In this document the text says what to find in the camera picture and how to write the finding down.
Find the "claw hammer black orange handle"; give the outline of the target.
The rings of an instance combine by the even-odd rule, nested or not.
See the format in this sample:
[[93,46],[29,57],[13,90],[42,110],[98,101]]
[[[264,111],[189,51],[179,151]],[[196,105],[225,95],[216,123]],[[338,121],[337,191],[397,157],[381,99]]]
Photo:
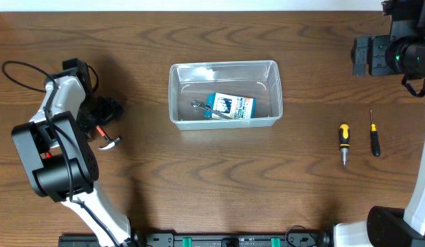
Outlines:
[[114,148],[119,142],[122,141],[121,137],[117,137],[116,139],[110,138],[101,126],[96,126],[96,130],[106,141],[106,145],[99,147],[99,150],[109,150],[111,148]]

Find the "silver double ring wrench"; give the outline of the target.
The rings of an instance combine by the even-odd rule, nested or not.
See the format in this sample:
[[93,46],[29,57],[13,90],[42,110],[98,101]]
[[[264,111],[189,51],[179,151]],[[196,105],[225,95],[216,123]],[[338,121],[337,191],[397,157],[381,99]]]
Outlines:
[[207,111],[207,112],[210,112],[210,113],[212,113],[212,114],[215,114],[215,115],[219,116],[219,118],[221,118],[221,119],[231,119],[229,116],[226,116],[225,114],[221,113],[220,111],[214,110],[214,109],[212,109],[212,108],[210,108],[210,107],[206,106],[205,104],[200,103],[200,102],[198,102],[198,101],[196,101],[196,100],[193,100],[193,101],[191,102],[191,105],[192,105],[194,108],[201,108],[201,109],[203,109],[204,111]]

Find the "blue white bit set box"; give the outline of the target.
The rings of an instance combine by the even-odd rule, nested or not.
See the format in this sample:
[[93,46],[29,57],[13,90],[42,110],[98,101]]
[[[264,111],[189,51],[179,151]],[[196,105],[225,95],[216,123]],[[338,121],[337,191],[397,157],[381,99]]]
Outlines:
[[220,111],[232,119],[250,119],[254,116],[256,99],[213,93],[208,95],[206,106]]

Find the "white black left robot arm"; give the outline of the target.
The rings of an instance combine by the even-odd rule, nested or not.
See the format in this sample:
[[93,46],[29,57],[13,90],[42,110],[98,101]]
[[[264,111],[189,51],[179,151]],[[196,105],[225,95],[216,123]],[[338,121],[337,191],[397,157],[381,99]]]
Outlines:
[[72,58],[62,71],[45,74],[45,97],[28,123],[12,129],[12,140],[34,192],[74,211],[94,232],[98,246],[144,246],[103,192],[96,157],[88,144],[85,108],[98,85],[94,69]]

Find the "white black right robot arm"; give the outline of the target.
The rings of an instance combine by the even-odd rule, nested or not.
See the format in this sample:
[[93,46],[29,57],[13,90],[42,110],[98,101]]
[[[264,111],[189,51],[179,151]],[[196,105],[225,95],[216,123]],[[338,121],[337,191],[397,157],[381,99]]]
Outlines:
[[[389,33],[354,39],[353,74],[398,76],[409,94],[425,103],[425,1],[382,1],[381,6],[390,18]],[[415,130],[405,125],[399,140],[388,137],[400,148],[422,150],[405,206],[374,206],[364,220],[335,224],[318,238],[318,246],[425,246],[425,124],[423,139],[413,143],[407,136]]]

